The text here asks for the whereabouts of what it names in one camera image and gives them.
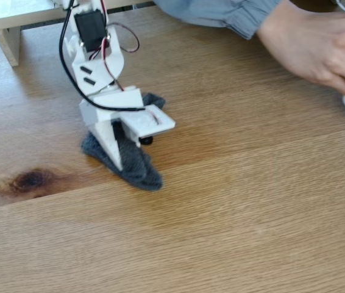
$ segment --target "human hand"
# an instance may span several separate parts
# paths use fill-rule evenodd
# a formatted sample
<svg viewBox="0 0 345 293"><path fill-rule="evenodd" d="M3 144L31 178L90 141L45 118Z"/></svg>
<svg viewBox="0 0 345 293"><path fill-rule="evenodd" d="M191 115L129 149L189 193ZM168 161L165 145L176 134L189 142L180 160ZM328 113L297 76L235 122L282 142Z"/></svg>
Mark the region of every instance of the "human hand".
<svg viewBox="0 0 345 293"><path fill-rule="evenodd" d="M345 95L345 13L314 13L282 2L257 35L291 73Z"/></svg>

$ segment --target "wire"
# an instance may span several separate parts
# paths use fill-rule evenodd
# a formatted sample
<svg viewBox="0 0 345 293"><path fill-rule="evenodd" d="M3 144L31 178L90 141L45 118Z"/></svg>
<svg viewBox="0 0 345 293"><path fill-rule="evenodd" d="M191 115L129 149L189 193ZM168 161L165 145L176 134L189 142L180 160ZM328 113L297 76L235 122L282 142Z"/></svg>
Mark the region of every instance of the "wire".
<svg viewBox="0 0 345 293"><path fill-rule="evenodd" d="M124 91L124 88L121 86L121 84L119 84L117 78L114 77L114 75L112 74L112 72L110 71L109 67L107 66L107 63L106 63L106 44L107 44L107 39L106 37L104 37L102 39L102 45L101 45L101 48L102 48L102 60L104 61L104 65L105 65L105 68L107 70L107 72L109 73L109 75L113 78L113 81L115 82L115 84L118 85L118 87Z"/></svg>
<svg viewBox="0 0 345 293"><path fill-rule="evenodd" d="M104 11L105 24L107 24L107 11L106 11L106 8L105 8L104 0L101 0L101 5L102 5L102 10Z"/></svg>
<svg viewBox="0 0 345 293"><path fill-rule="evenodd" d="M125 52L127 52L127 53L134 53L134 52L136 52L136 51L138 51L138 50L140 49L140 41L139 41L139 39L138 39L136 33L135 33L133 30L131 30L129 27L127 27L126 25L124 25L124 24L122 24L122 23L117 23L117 22L109 23L108 25L106 25L106 27L109 27L109 26L121 26L122 28L124 28L124 29L126 29L127 31L129 31L129 32L136 38L137 47L136 47L135 49L133 49L133 50L128 50L128 49L123 48L123 47L120 46L120 48L121 48L123 51L125 51Z"/></svg>
<svg viewBox="0 0 345 293"><path fill-rule="evenodd" d="M100 104L95 103L94 101L92 101L91 99L89 99L83 92L82 90L78 87L75 79L73 78L73 76L71 75L71 73L68 70L68 67L65 63L64 60L64 55L63 55L63 43L64 43L64 36L65 36L65 32L67 30L67 26L69 23L69 18L71 16L71 11L72 8L74 6L74 1L75 0L71 0L68 6L68 10L67 10L67 14L64 20L64 24L62 27L62 32L60 34L60 40L59 40L59 56L60 56L60 62L63 65L63 68L65 70L65 73L67 74L68 78L70 79L71 83L73 84L73 86L75 87L75 89L77 90L77 92L82 96L83 99L85 99L87 102L89 102L91 105L93 105L94 107L103 109L103 110L110 110L110 111L129 111L129 112L137 112L137 111L144 111L146 110L146 108L137 108L137 107L133 107L133 108L115 108L115 107L106 107L106 106L102 106Z"/></svg>
<svg viewBox="0 0 345 293"><path fill-rule="evenodd" d="M343 11L345 11L345 6L341 3L341 0L336 0L336 3Z"/></svg>

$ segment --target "sleeve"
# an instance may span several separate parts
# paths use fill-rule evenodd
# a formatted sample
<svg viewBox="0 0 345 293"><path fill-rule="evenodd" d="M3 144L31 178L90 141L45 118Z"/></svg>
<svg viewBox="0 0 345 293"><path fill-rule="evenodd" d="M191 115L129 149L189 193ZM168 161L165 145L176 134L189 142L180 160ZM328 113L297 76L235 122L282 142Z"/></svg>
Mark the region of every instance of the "sleeve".
<svg viewBox="0 0 345 293"><path fill-rule="evenodd" d="M226 27L249 40L281 0L154 0L186 23Z"/></svg>

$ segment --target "wood grain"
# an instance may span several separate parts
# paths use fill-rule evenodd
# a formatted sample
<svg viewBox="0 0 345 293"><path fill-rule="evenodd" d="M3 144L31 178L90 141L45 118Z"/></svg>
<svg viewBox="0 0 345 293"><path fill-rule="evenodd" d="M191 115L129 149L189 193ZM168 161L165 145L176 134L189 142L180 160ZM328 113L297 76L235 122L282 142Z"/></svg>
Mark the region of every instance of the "wood grain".
<svg viewBox="0 0 345 293"><path fill-rule="evenodd" d="M257 39L157 7L113 17L141 40L121 83L177 121L146 147L165 187L134 189L82 154L60 26L24 31L18 68L0 52L0 293L345 293L339 95Z"/></svg>

